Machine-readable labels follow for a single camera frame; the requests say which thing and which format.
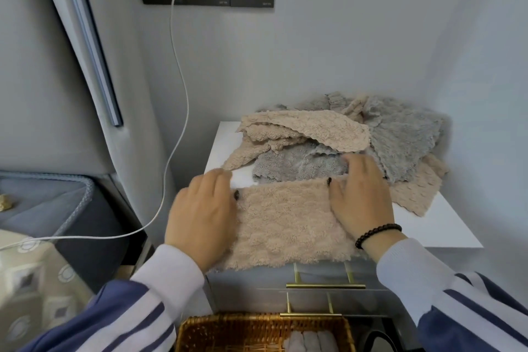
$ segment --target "striped sleeve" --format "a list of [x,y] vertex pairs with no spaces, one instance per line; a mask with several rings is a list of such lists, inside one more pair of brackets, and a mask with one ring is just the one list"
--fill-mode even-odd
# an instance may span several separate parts
[[455,273],[413,239],[393,245],[377,273],[428,352],[528,352],[528,310],[485,276]]
[[162,245],[132,280],[107,283],[81,314],[20,351],[169,351],[176,340],[174,321],[203,285],[202,272],[190,257]]

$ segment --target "beaded bracelet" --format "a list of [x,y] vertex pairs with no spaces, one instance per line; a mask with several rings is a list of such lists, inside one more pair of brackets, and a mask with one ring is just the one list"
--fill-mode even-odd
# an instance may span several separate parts
[[377,229],[371,229],[370,231],[368,231],[367,233],[363,234],[362,236],[358,238],[358,240],[356,241],[356,248],[363,249],[361,247],[361,244],[363,242],[365,242],[368,238],[370,238],[374,234],[378,234],[388,229],[397,229],[398,231],[401,231],[401,225],[392,222],[390,224],[383,224],[382,226],[379,226]]

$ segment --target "white cable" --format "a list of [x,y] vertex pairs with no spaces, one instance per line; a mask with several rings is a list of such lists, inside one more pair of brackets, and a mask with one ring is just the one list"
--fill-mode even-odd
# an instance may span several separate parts
[[0,247],[0,251],[3,251],[4,249],[12,248],[14,246],[25,244],[26,242],[34,242],[34,241],[52,241],[52,240],[115,240],[117,238],[128,237],[130,235],[134,235],[134,234],[139,233],[140,231],[143,231],[150,224],[152,224],[156,218],[158,218],[158,215],[160,214],[160,212],[162,210],[163,203],[165,202],[165,190],[166,190],[166,185],[167,185],[168,165],[171,162],[172,156],[174,155],[174,153],[176,151],[176,148],[178,147],[178,145],[180,144],[180,141],[183,138],[183,134],[185,134],[185,129],[187,128],[187,122],[189,120],[189,95],[187,93],[187,86],[185,84],[185,79],[183,78],[183,72],[182,72],[182,68],[180,66],[180,61],[178,60],[178,55],[176,54],[176,47],[174,46],[174,36],[173,36],[173,32],[172,32],[172,27],[173,27],[172,26],[172,17],[173,17],[173,11],[174,11],[174,1],[175,0],[172,0],[170,2],[170,8],[171,8],[170,9],[170,12],[171,12],[170,13],[170,19],[169,19],[169,32],[171,34],[170,35],[170,41],[171,41],[170,43],[172,44],[172,51],[174,52],[174,58],[176,59],[176,63],[178,64],[178,70],[180,70],[180,75],[181,75],[181,78],[182,78],[181,81],[183,82],[183,89],[185,89],[185,99],[187,101],[187,115],[185,116],[185,124],[183,124],[183,130],[181,131],[180,137],[178,138],[178,142],[176,142],[176,145],[175,145],[174,149],[172,149],[172,152],[170,153],[170,155],[169,155],[169,157],[167,159],[167,164],[165,165],[165,170],[163,171],[162,200],[159,203],[160,207],[158,208],[158,211],[156,212],[156,214],[154,215],[152,220],[150,220],[147,224],[145,224],[140,229],[136,229],[135,231],[132,231],[131,233],[128,233],[128,234],[115,235],[115,236],[111,236],[111,237],[94,237],[94,236],[85,236],[85,235],[66,235],[66,236],[60,236],[60,237],[31,238],[31,239],[26,239],[26,240],[21,241],[21,242],[15,242],[13,244],[9,244],[9,245],[5,245],[3,247]]

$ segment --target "drawer handle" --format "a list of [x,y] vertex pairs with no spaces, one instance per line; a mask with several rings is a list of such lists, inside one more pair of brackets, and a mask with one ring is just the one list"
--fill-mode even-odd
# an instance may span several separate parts
[[366,289],[365,284],[356,284],[354,282],[354,276],[352,275],[352,269],[347,262],[345,262],[346,275],[348,277],[348,283],[344,284],[307,284],[304,283],[300,277],[299,270],[297,270],[297,263],[294,263],[294,276],[295,282],[286,284],[286,288],[296,288],[296,289],[353,289],[353,290],[363,290]]
[[296,313],[293,312],[292,304],[290,303],[290,296],[288,293],[286,293],[286,313],[280,313],[279,315],[281,317],[341,317],[342,315],[340,313],[334,313],[334,307],[332,306],[332,300],[330,299],[330,295],[327,293],[326,297],[328,299],[328,313]]

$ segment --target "right hand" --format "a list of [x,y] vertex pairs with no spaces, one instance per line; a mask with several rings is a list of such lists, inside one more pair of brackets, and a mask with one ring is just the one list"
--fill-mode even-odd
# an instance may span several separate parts
[[214,169],[178,192],[168,215],[165,243],[188,255],[205,273],[237,236],[231,172]]
[[[330,183],[330,206],[356,240],[371,229],[394,222],[392,200],[389,185],[371,156],[343,155],[343,158],[348,162],[347,185],[342,191],[337,181]],[[397,230],[387,230],[368,238],[363,248],[377,262],[388,248],[405,238]]]

